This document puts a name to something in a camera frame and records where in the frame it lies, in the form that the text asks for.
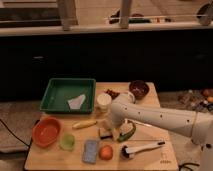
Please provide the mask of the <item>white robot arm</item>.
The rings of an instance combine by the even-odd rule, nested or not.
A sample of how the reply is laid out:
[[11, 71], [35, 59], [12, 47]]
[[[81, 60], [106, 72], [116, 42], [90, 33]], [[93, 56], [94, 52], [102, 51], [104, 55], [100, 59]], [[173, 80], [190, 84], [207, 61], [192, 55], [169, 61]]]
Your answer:
[[106, 117], [111, 129], [119, 128], [125, 119], [143, 122], [190, 137], [195, 143], [203, 146], [199, 171], [213, 171], [213, 115], [139, 106], [135, 104], [134, 95], [127, 91], [112, 101]]

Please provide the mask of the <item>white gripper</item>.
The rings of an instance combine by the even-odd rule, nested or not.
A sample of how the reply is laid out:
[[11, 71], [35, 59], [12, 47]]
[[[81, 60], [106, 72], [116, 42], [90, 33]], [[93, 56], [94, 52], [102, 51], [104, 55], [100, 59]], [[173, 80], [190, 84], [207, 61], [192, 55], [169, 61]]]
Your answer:
[[109, 129], [112, 132], [113, 140], [117, 141], [120, 135], [124, 135], [132, 129], [131, 123], [123, 123], [118, 128], [113, 128], [108, 121], [104, 120], [101, 122], [101, 127]]

